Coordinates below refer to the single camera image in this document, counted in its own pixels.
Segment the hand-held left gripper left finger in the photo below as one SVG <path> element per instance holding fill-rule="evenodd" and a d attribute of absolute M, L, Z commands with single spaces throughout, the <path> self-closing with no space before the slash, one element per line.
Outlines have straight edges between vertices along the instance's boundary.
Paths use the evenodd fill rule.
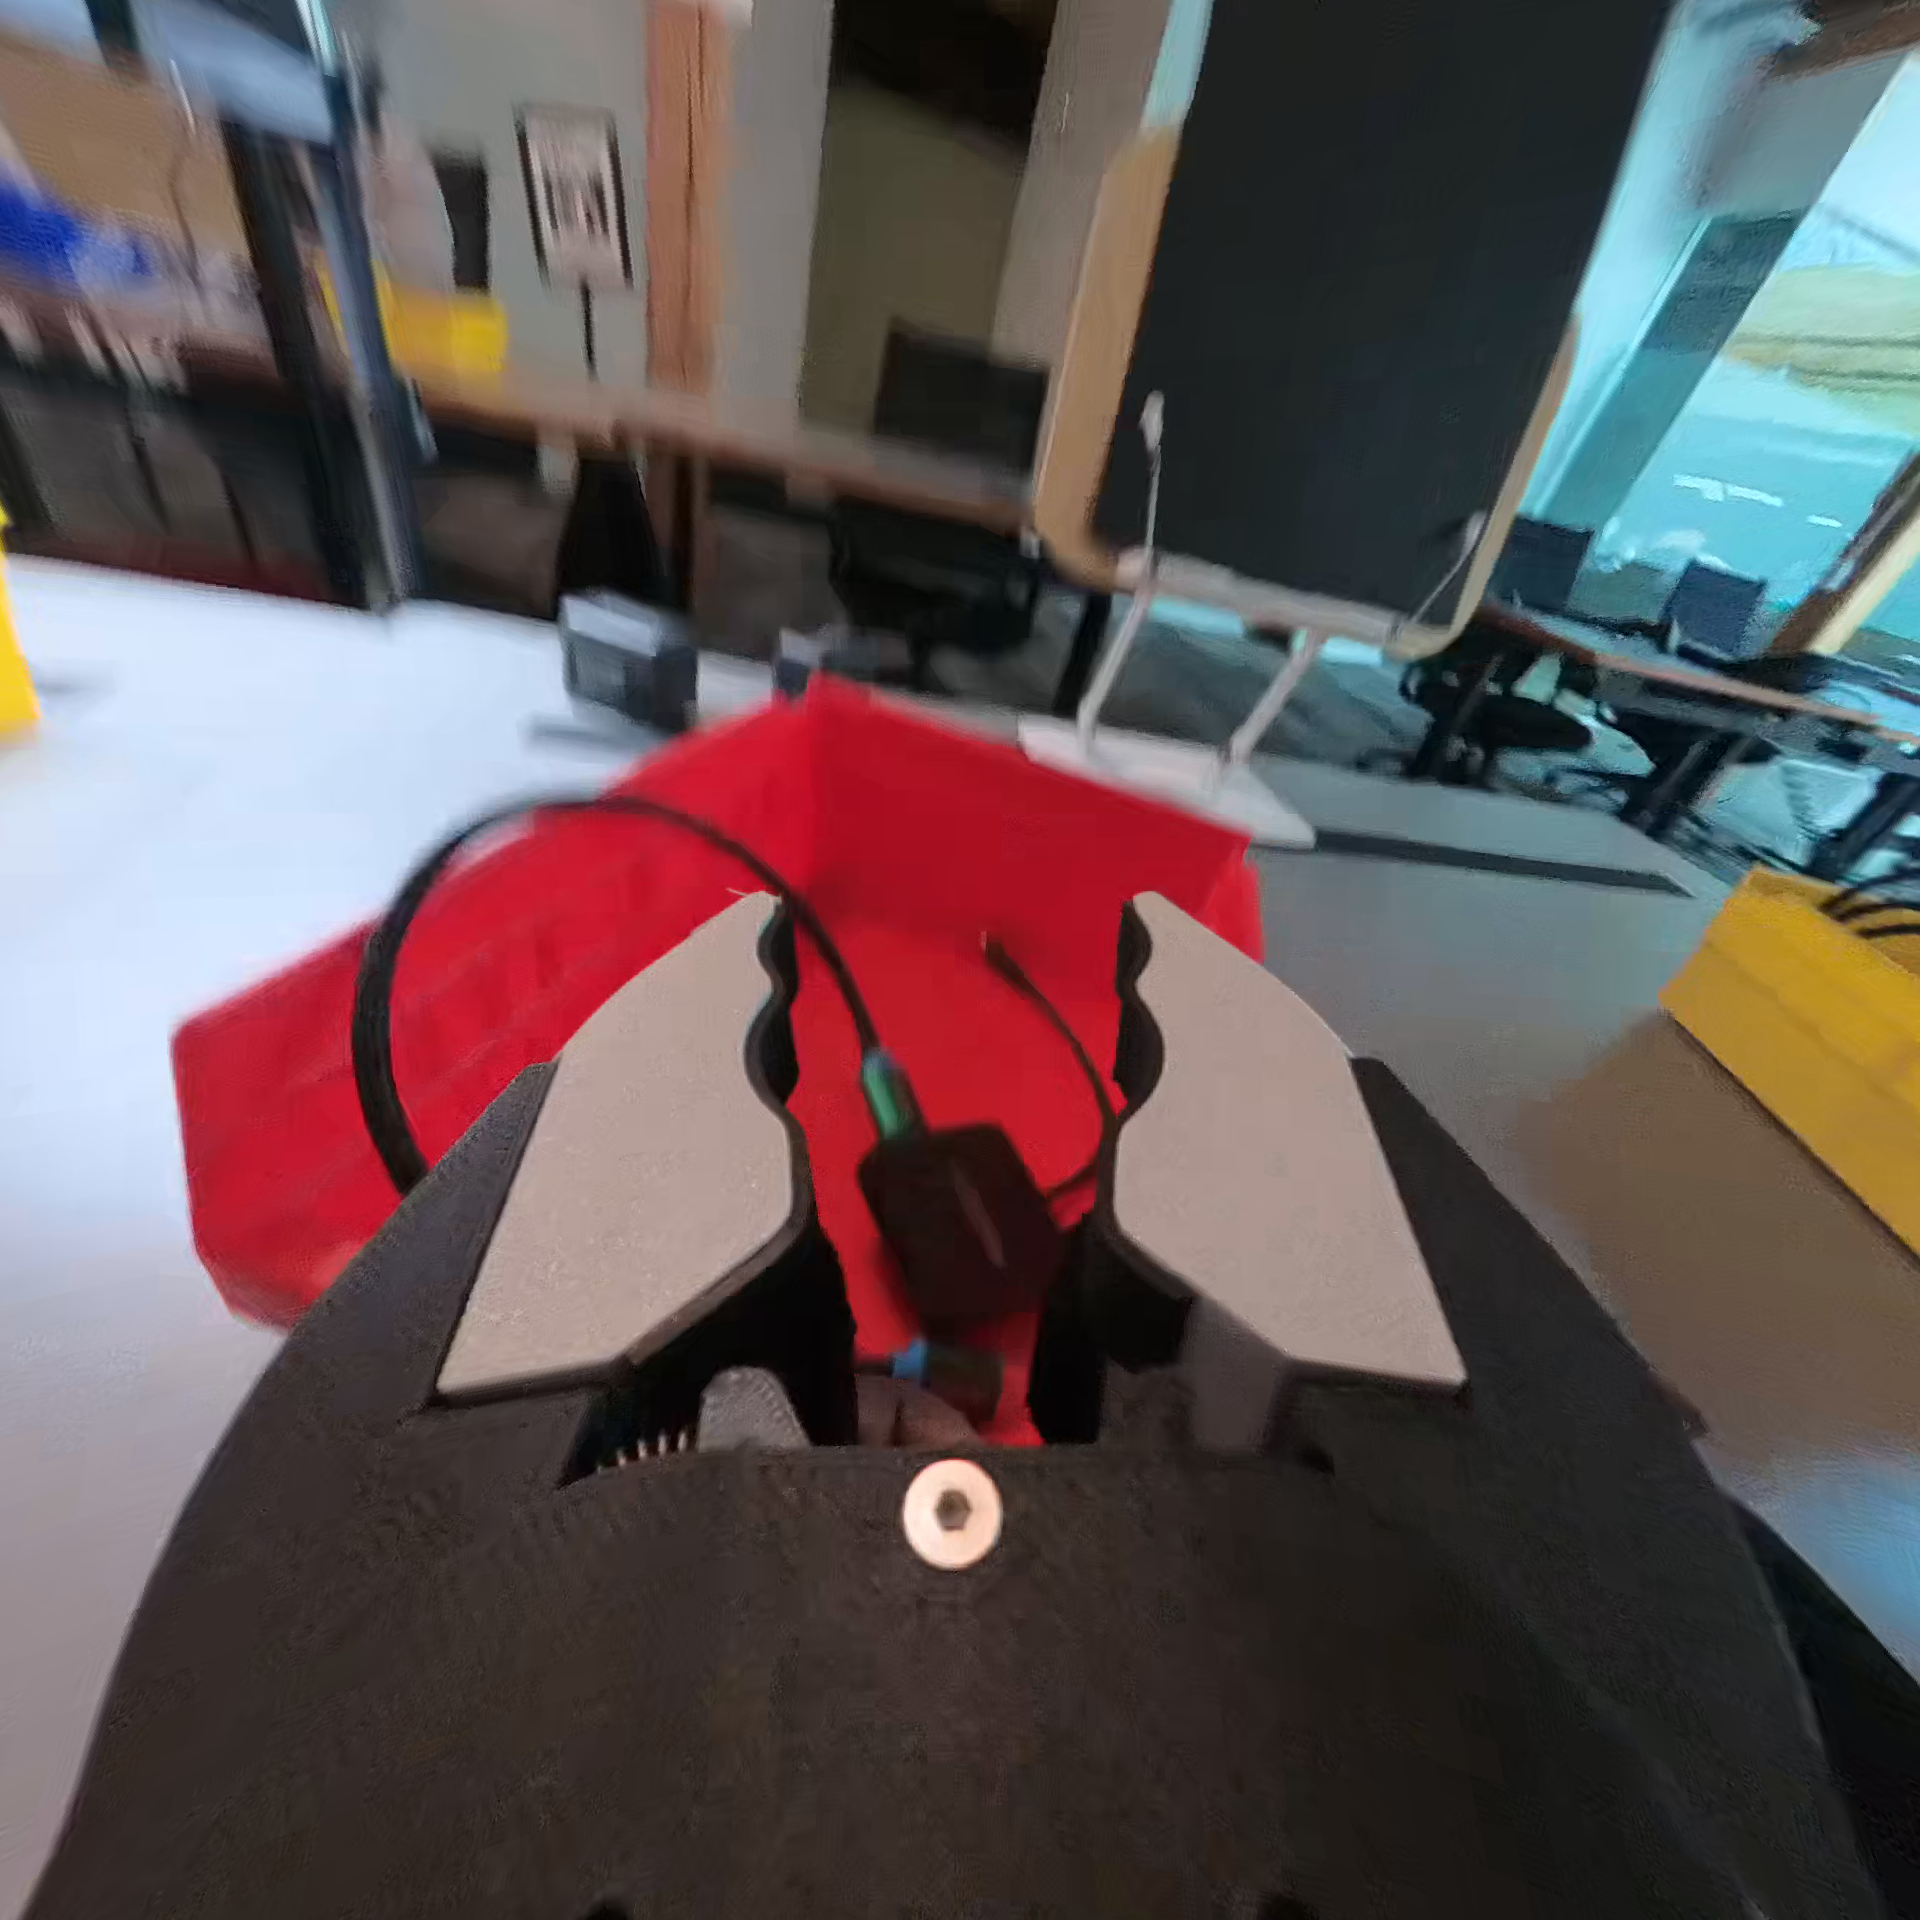
<path fill-rule="evenodd" d="M 438 1390 L 611 1379 L 801 1240 L 794 932 L 782 902 L 742 893 L 563 1042 Z"/>

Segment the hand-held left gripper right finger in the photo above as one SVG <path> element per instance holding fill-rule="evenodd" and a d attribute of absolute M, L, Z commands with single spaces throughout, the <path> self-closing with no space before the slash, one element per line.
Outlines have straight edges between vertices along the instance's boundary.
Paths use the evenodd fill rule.
<path fill-rule="evenodd" d="M 1312 1384 L 1463 1403 L 1467 1361 L 1335 1029 L 1183 908 L 1120 910 L 1108 1351 L 1203 1453 L 1266 1453 Z"/>

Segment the black HDMI cable green plugs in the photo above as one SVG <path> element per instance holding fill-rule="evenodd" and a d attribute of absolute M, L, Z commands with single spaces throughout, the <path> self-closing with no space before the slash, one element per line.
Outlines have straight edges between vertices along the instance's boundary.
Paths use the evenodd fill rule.
<path fill-rule="evenodd" d="M 857 1083 L 870 1108 L 874 1142 L 894 1146 L 931 1139 L 920 1098 L 909 1087 L 909 1079 L 900 1069 L 898 1057 L 883 1042 L 874 1014 L 864 989 L 857 986 L 847 959 L 835 945 L 817 910 L 762 854 L 749 850 L 742 841 L 730 838 L 716 824 L 667 801 L 653 801 L 641 797 L 532 797 L 526 801 L 512 801 L 476 816 L 453 838 L 447 838 L 435 850 L 431 850 L 405 879 L 381 919 L 377 919 L 361 952 L 351 998 L 352 1095 L 361 1105 L 366 1139 L 373 1142 L 373 1152 L 399 1197 L 406 1197 L 413 1186 L 421 1186 L 431 1169 L 421 1152 L 421 1139 L 413 1133 L 395 1076 L 391 997 L 405 940 L 422 902 L 435 889 L 438 876 L 447 876 L 447 868 L 469 850 L 470 841 L 482 841 L 506 824 L 527 820 L 534 816 L 621 816 L 638 820 L 656 820 L 662 826 L 684 830 L 688 838 L 700 841 L 714 854 L 723 854 L 737 868 L 755 876 L 762 889 L 769 890 L 786 908 L 789 919 L 805 932 L 822 965 L 829 969 L 837 998 L 845 1001 L 853 1022 L 853 1039 L 859 1047 Z"/>

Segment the black adapter with thin cable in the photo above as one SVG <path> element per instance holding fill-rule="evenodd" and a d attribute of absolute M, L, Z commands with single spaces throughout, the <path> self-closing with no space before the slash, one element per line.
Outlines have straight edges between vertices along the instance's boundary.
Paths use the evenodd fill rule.
<path fill-rule="evenodd" d="M 1111 1074 L 1007 940 L 982 937 L 978 954 L 990 981 L 1023 1006 L 1023 1022 L 988 1012 L 985 989 L 969 989 L 933 1050 L 935 1115 L 925 1115 L 908 1076 L 931 1139 L 878 1146 L 872 1133 L 857 1165 L 878 1243 L 924 1330 L 1043 1304 L 1065 1258 L 1063 1206 L 1091 1195 L 1097 1154 L 1117 1122 Z M 1065 1091 L 1051 1074 L 1048 1047 L 1091 1095 L 1091 1135 L 1065 1170 L 1035 1169 L 1028 1154 L 1037 1142 L 1053 1160 L 1063 1139 Z"/>

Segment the red plastic bin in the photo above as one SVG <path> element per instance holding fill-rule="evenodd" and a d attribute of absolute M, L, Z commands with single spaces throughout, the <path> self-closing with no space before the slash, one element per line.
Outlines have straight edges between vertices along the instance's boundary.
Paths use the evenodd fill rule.
<path fill-rule="evenodd" d="M 688 734 L 606 789 L 684 807 L 762 854 L 817 910 L 883 1042 L 935 1115 L 933 1050 L 969 989 L 1023 1009 L 982 965 L 997 932 L 1087 1045 L 1117 1025 L 1120 910 L 1165 893 L 1260 959 L 1246 835 L 1037 771 L 1013 746 L 908 713 L 878 695 L 817 688 Z M 413 867 L 469 820 L 447 826 Z M 706 1458 L 920 1466 L 931 1455 L 1028 1445 L 1028 1412 L 931 1436 L 859 1425 L 864 1369 L 931 1334 L 900 1295 L 857 1186 L 872 1122 L 859 1047 L 829 969 L 794 922 L 789 1029 L 816 1213 L 801 1240 L 706 1325 L 611 1379 L 539 1390 L 438 1390 L 509 1178 L 555 1060 L 638 971 L 742 893 L 755 876 L 684 830 L 621 816 L 506 824 L 438 876 L 395 976 L 391 1047 L 431 1163 L 399 1197 L 351 1069 L 361 952 L 389 902 L 315 954 L 188 1017 L 172 1042 L 197 1251 L 230 1304 L 287 1339 L 227 1430 L 216 1465 L 290 1494 L 399 1471 L 400 1445 L 459 1458 L 476 1443 L 539 1443 L 557 1480 Z M 1091 1095 L 1051 1050 L 1065 1091 L 1053 1160 L 1091 1135 Z M 970 1325 L 1028 1379 L 1037 1310 Z"/>

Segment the yellow plastic bin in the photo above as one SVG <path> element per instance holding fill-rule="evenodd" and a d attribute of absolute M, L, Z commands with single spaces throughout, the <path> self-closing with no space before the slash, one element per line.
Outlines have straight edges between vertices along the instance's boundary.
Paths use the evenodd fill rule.
<path fill-rule="evenodd" d="M 1917 1251 L 1917 902 L 1752 868 L 1658 1009 Z"/>
<path fill-rule="evenodd" d="M 389 358 L 413 378 L 496 375 L 509 356 L 509 319 L 491 294 L 431 294 L 377 281 Z"/>
<path fill-rule="evenodd" d="M 16 742 L 28 734 L 40 722 L 40 701 L 34 692 L 33 665 L 22 649 L 16 605 L 14 605 L 14 574 L 10 574 L 10 511 L 2 505 L 2 577 L 0 577 L 0 731 L 2 742 Z"/>

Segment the white board stand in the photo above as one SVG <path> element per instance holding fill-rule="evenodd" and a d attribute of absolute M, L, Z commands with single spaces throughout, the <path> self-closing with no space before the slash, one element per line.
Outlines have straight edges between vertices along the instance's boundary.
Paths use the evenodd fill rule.
<path fill-rule="evenodd" d="M 1063 773 L 1216 820 L 1259 848 L 1308 854 L 1317 844 L 1316 826 L 1254 773 L 1254 748 L 1308 681 L 1332 641 L 1359 641 L 1375 649 L 1391 649 L 1402 641 L 1418 649 L 1451 642 L 1463 625 L 1463 610 L 1449 627 L 1429 625 L 1427 613 L 1437 608 L 1441 588 L 1480 588 L 1494 562 L 1487 543 L 1499 543 L 1505 533 L 1526 479 L 1508 479 L 1494 505 L 1462 521 L 1449 566 L 1414 610 L 1391 610 L 1259 581 L 1226 566 L 1167 552 L 1160 543 L 1160 490 L 1165 472 L 1165 396 L 1160 391 L 1148 391 L 1142 401 L 1141 440 L 1148 455 L 1148 490 L 1142 547 L 1120 552 L 1113 569 L 1123 621 L 1113 635 L 1101 641 L 1091 677 L 1069 715 L 1020 719 L 1020 748 L 1025 756 Z M 1141 631 L 1165 597 L 1233 610 L 1240 627 L 1278 631 L 1289 642 L 1283 665 L 1263 685 L 1259 703 L 1216 748 L 1101 725 L 1101 711 L 1131 663 Z"/>

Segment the small grey box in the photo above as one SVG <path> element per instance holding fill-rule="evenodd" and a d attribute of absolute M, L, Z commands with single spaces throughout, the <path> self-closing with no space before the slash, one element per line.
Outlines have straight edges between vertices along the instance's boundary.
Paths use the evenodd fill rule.
<path fill-rule="evenodd" d="M 571 593 L 557 608 L 563 692 L 665 734 L 700 711 L 700 641 L 681 610 L 621 593 Z"/>

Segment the long wooden desk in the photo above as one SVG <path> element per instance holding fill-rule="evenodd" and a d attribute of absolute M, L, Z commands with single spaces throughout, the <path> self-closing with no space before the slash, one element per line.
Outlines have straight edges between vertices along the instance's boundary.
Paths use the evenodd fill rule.
<path fill-rule="evenodd" d="M 1002 533 L 1031 529 L 1031 486 L 1014 467 L 733 407 L 667 388 L 557 371 L 418 371 L 431 418 L 586 453 L 665 453 L 769 472 L 805 492 L 874 498 Z"/>

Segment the black faced plywood board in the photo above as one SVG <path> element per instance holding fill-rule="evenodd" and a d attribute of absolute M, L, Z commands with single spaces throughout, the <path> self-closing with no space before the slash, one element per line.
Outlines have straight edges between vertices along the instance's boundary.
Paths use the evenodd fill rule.
<path fill-rule="evenodd" d="M 1566 388 L 1669 3 L 1213 3 L 1101 186 L 1031 526 L 1414 646 L 1474 608 Z"/>

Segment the small tag sign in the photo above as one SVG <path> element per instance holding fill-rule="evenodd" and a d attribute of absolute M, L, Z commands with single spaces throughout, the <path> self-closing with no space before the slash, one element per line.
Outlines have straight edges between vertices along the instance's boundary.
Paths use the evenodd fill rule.
<path fill-rule="evenodd" d="M 626 294 L 632 258 L 613 110 L 522 106 L 517 144 L 541 281 Z"/>

